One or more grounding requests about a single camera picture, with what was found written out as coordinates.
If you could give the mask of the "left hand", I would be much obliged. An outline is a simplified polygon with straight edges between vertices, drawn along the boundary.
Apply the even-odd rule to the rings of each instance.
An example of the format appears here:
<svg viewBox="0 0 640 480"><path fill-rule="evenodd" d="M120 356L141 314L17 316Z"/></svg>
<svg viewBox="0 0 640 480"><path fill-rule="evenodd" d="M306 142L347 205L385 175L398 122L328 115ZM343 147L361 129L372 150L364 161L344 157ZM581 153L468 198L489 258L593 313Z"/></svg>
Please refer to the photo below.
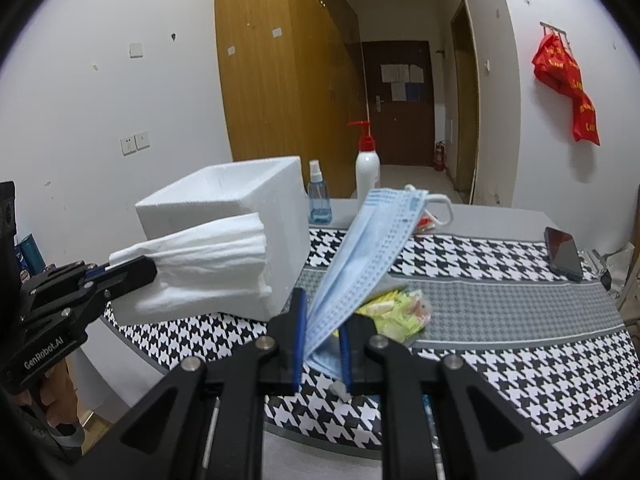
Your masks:
<svg viewBox="0 0 640 480"><path fill-rule="evenodd" d="M8 399L13 404L14 413L21 419L23 428L40 448L52 454L68 453L81 456L81 445L84 440L82 430L72 445L59 444L51 434L51 430L58 425L79 424L78 397L66 360L56 363L44 374L39 399L43 405L45 422L27 413L26 408L32 405L32 395L28 390L16 396L8 396Z"/></svg>

